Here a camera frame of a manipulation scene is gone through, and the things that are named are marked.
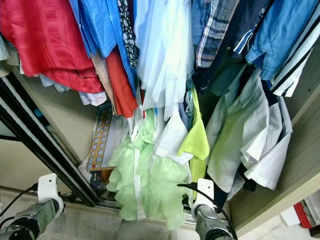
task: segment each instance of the floor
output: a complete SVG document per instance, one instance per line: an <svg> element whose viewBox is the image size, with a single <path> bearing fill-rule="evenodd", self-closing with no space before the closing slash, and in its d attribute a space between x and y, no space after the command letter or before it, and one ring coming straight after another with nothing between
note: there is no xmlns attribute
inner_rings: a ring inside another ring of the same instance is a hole
<svg viewBox="0 0 320 240"><path fill-rule="evenodd" d="M6 206L14 193L0 191L0 203ZM3 215L14 216L35 202L31 196L23 196ZM65 212L51 222L38 240L199 240L194 226L187 225L176 231L168 231L163 222L122 220L114 211L88 208L78 204L66 204ZM239 240L315 240L307 229L299 225L287 228L277 216Z"/></svg>

